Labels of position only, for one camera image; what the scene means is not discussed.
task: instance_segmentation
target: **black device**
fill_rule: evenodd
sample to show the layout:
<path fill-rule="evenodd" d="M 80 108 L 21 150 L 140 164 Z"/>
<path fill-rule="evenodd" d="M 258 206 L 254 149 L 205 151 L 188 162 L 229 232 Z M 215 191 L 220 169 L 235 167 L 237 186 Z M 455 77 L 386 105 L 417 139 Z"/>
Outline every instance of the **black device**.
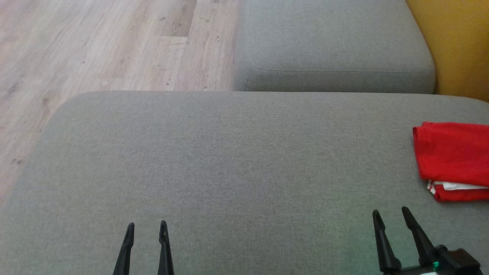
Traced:
<path fill-rule="evenodd" d="M 418 250 L 419 266 L 402 268 L 399 259 L 392 251 L 385 224 L 377 210 L 373 212 L 375 239 L 377 242 L 378 265 L 384 275 L 423 275 L 436 272 L 438 275 L 483 275 L 480 264 L 463 249 L 449 251 L 444 245 L 433 247 L 431 241 L 421 226 L 414 219 L 407 207 L 402 208 L 402 214 L 407 227 L 413 233 L 414 242 Z M 159 228 L 159 242 L 161 252 L 159 257 L 158 275 L 175 275 L 173 270 L 172 252 L 168 237 L 168 227 L 161 221 Z M 113 275 L 129 275 L 131 248 L 134 244 L 134 223 L 130 223 L 126 230 L 124 241 L 115 264 Z"/>
<path fill-rule="evenodd" d="M 439 275 L 482 275 L 479 262 L 464 249 L 449 251 L 444 245 L 433 247 L 411 211 L 405 206 L 402 208 L 402 215 L 407 227 L 413 233 L 420 265 L 403 269 L 399 259 L 392 251 L 379 212 L 374 210 L 372 215 L 377 242 L 378 265 L 384 275 L 422 275 L 432 272 Z"/>

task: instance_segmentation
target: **wooden floor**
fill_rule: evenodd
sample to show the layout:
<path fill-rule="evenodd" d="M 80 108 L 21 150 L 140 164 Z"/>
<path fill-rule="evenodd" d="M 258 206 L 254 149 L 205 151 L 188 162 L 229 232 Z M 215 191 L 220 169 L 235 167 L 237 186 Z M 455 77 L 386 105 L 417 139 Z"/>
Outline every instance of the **wooden floor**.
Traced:
<path fill-rule="evenodd" d="M 0 206 L 67 99 L 230 90 L 238 0 L 0 0 Z"/>

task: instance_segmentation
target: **black plastic prong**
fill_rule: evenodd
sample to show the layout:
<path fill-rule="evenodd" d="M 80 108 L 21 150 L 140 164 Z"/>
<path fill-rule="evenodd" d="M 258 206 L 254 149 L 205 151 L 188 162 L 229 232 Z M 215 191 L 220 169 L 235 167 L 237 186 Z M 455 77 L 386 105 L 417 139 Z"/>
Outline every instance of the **black plastic prong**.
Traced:
<path fill-rule="evenodd" d="M 129 275 L 129 265 L 131 262 L 131 248 L 134 244 L 134 223 L 127 226 L 126 235 L 122 242 L 119 257 L 115 263 L 113 275 Z"/>
<path fill-rule="evenodd" d="M 385 225 L 380 217 L 380 213 L 378 210 L 374 210 L 372 215 L 374 218 L 375 240 L 377 242 L 378 266 L 380 267 L 380 271 L 384 273 L 398 271 L 402 265 L 392 251 L 387 235 L 385 234 Z"/>
<path fill-rule="evenodd" d="M 428 236 L 426 236 L 409 208 L 403 206 L 402 215 L 404 216 L 407 227 L 413 233 L 416 249 L 418 250 L 418 255 L 420 256 L 420 266 L 429 266 L 432 265 L 434 262 L 437 262 L 437 259 L 433 255 L 433 244 L 429 240 Z"/>
<path fill-rule="evenodd" d="M 161 221 L 159 226 L 159 243 L 161 243 L 161 253 L 159 255 L 158 275 L 175 275 L 168 227 L 165 221 Z"/>

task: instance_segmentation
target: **gray sofa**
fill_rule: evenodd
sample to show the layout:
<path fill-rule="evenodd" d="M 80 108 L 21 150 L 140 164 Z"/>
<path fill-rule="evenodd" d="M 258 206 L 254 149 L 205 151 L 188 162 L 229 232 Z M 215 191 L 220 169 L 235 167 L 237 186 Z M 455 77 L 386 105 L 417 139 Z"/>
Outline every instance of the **gray sofa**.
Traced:
<path fill-rule="evenodd" d="M 405 0 L 241 0 L 236 91 L 433 93 Z"/>
<path fill-rule="evenodd" d="M 412 127 L 489 124 L 489 104 L 423 94 L 97 92 L 54 115 L 0 209 L 2 275 L 156 274 L 159 221 L 176 274 L 375 275 L 378 209 L 404 266 L 401 207 L 432 242 L 489 265 L 489 204 L 440 204 Z"/>

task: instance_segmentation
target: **folded red fabric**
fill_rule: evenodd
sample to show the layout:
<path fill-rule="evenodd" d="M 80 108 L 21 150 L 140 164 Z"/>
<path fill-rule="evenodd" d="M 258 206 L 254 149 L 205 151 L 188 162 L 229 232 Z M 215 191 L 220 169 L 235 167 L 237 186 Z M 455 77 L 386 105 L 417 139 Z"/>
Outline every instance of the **folded red fabric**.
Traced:
<path fill-rule="evenodd" d="M 413 128 L 413 137 L 422 179 L 489 186 L 488 125 L 424 122 Z M 442 186 L 436 186 L 436 190 L 442 197 L 451 194 L 452 199 L 448 200 L 489 199 L 487 190 L 448 191 Z M 477 198 L 469 199 L 458 194 L 477 194 Z"/>
<path fill-rule="evenodd" d="M 489 200 L 489 189 L 445 190 L 441 184 L 428 184 L 438 202 L 470 202 Z"/>

